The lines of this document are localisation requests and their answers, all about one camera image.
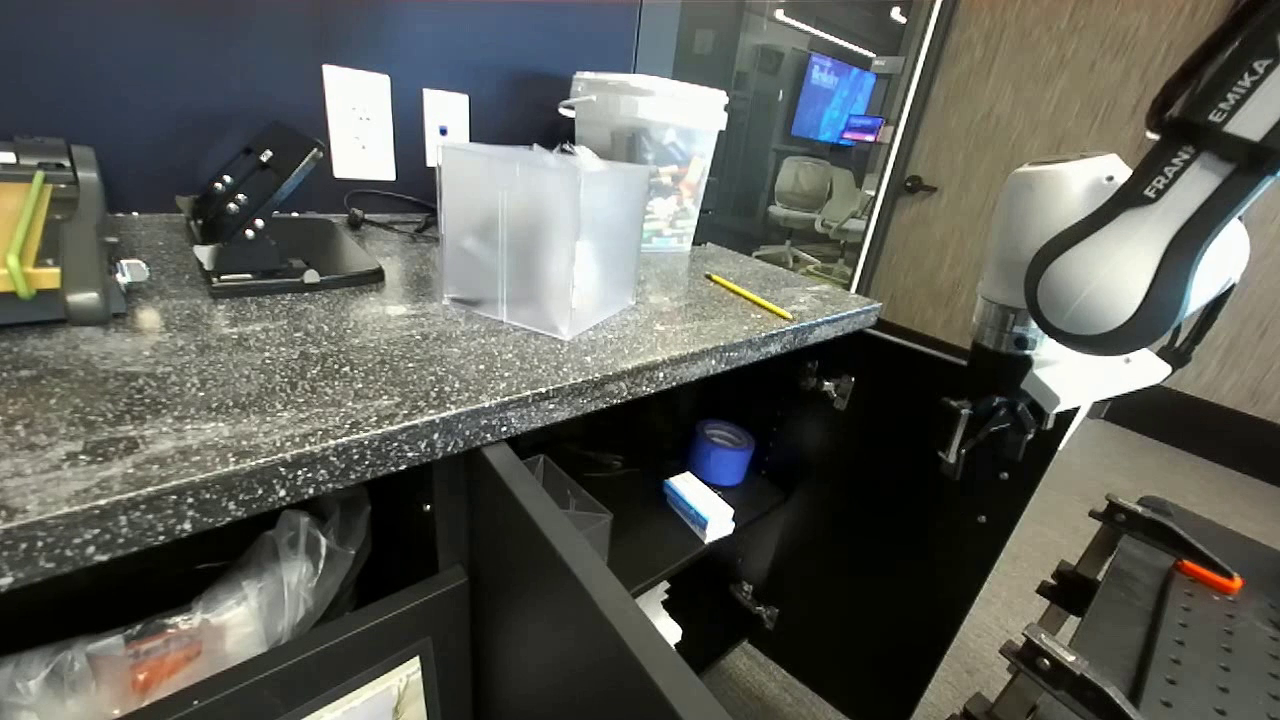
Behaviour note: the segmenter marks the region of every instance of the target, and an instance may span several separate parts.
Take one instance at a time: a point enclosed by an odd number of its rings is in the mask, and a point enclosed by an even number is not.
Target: granite countertop
[[[647,257],[641,303],[558,346],[438,303],[424,241],[369,235],[382,287],[250,302],[207,302],[176,215],[125,221],[125,245],[155,276],[125,319],[0,338],[0,594],[847,338],[878,309],[696,250]]]

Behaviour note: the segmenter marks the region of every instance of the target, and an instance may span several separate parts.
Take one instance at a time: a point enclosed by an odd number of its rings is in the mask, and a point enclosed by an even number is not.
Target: plastic lid
[[[643,72],[573,72],[573,97],[660,97],[679,105],[726,105],[722,89],[685,84],[673,75],[643,75]]]

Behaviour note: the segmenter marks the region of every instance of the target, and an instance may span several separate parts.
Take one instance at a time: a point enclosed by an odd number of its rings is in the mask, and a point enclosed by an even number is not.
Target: glass panel
[[[847,287],[906,41],[906,0],[650,0],[641,72],[726,93],[700,241]]]

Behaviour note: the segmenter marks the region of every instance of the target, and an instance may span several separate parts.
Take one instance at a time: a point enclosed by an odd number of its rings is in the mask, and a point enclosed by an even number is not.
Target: yellow pencil
[[[760,293],[739,287],[739,285],[734,285],[734,282],[726,282],[726,276],[706,273],[706,282],[712,282],[712,285],[720,285],[720,287],[726,287],[730,297],[739,297],[739,302],[748,302],[748,303],[763,309],[769,318],[790,319],[790,313],[787,313],[787,309],[780,309],[780,303],[763,302]]]

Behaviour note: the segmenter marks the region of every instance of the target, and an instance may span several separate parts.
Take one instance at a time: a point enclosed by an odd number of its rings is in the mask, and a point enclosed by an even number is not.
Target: monitor
[[[868,144],[878,136],[872,117],[874,72],[812,51],[798,75],[790,136],[809,144]]]

